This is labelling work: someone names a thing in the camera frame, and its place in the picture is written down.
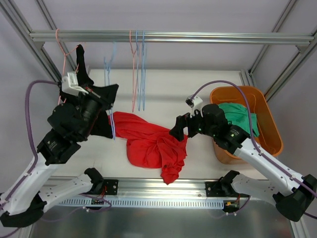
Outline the green tank top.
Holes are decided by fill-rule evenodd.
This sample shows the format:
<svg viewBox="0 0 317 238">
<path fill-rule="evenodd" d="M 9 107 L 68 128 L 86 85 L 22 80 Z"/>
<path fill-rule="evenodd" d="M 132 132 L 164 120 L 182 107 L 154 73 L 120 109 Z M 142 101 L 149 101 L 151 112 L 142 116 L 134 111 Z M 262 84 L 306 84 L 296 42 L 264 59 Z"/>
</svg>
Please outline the green tank top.
<svg viewBox="0 0 317 238">
<path fill-rule="evenodd" d="M 224 111 L 226 119 L 233 125 L 241 127 L 251 134 L 249 125 L 249 114 L 245 106 L 237 103 L 221 103 L 218 107 Z"/>
</svg>

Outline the red tank top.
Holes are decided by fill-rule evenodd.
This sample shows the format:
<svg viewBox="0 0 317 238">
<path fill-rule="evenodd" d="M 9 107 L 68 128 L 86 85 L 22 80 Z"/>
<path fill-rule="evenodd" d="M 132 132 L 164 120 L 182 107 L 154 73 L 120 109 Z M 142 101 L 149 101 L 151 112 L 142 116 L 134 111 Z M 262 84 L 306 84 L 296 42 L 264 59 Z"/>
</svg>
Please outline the red tank top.
<svg viewBox="0 0 317 238">
<path fill-rule="evenodd" d="M 115 112 L 113 118 L 116 136 L 126 139 L 127 158 L 132 165 L 161 169 L 160 176 L 167 185 L 179 178 L 187 157 L 188 136 L 178 141 L 169 129 L 131 113 Z"/>
</svg>

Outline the light blue wire hanger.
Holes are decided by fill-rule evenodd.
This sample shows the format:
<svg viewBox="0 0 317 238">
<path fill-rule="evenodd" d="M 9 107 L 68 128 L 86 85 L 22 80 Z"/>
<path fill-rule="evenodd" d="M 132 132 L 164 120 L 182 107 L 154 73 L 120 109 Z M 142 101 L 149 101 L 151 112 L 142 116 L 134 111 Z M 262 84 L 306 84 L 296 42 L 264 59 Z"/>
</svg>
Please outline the light blue wire hanger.
<svg viewBox="0 0 317 238">
<path fill-rule="evenodd" d="M 147 57 L 147 44 L 145 42 L 145 30 L 142 33 L 142 71 L 141 71 L 141 102 L 142 110 L 145 110 L 146 100 L 146 57 Z"/>
</svg>

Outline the black tank top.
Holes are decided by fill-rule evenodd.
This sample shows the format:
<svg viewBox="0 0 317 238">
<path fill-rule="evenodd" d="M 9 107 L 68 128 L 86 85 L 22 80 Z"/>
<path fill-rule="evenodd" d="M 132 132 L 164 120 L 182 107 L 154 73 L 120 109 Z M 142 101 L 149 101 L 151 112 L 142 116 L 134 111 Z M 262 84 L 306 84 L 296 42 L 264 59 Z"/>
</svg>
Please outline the black tank top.
<svg viewBox="0 0 317 238">
<path fill-rule="evenodd" d="M 79 86 L 95 86 L 94 81 L 88 76 L 86 65 L 85 65 L 85 58 L 84 58 L 85 50 L 84 47 L 79 44 L 76 47 L 76 63 L 77 68 L 74 71 L 77 75 L 77 80 Z M 79 95 L 72 96 L 70 94 L 66 94 L 67 102 L 72 102 L 75 104 L 75 107 L 79 109 Z M 89 103 L 87 108 L 83 110 L 79 110 L 81 118 L 88 124 L 87 127 L 83 130 L 83 133 L 86 136 L 89 135 L 96 135 L 105 138 L 114 138 L 114 125 L 110 122 L 108 118 L 107 111 L 110 110 L 103 110 L 97 103 Z"/>
</svg>

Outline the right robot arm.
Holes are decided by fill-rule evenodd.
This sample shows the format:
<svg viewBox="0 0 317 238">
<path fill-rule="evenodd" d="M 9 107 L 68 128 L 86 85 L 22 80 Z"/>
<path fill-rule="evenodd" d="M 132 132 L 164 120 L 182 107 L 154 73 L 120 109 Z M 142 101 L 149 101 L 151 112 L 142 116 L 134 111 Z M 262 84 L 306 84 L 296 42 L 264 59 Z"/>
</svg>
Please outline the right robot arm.
<svg viewBox="0 0 317 238">
<path fill-rule="evenodd" d="M 196 134 L 212 137 L 220 148 L 244 160 L 266 178 L 257 180 L 231 170 L 215 185 L 224 195 L 231 197 L 238 193 L 261 199 L 293 222 L 301 219 L 317 196 L 314 176 L 303 176 L 282 164 L 254 142 L 249 133 L 230 124 L 218 105 L 208 104 L 193 114 L 178 116 L 169 134 L 183 141 L 185 128 L 189 137 Z"/>
</svg>

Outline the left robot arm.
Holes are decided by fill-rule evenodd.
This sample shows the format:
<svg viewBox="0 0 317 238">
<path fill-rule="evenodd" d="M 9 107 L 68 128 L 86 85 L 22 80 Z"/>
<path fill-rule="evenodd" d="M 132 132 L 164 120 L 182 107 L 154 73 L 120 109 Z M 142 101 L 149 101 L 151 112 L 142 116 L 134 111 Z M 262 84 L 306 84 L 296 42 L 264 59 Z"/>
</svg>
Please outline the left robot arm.
<svg viewBox="0 0 317 238">
<path fill-rule="evenodd" d="M 51 175 L 81 148 L 90 135 L 112 138 L 107 111 L 115 102 L 118 84 L 106 87 L 86 85 L 76 95 L 65 94 L 66 101 L 56 106 L 48 123 L 52 129 L 36 149 L 34 158 L 18 181 L 0 197 L 4 227 L 24 228 L 60 202 L 77 194 L 100 194 L 105 182 L 95 168 L 64 184 L 43 185 Z"/>
</svg>

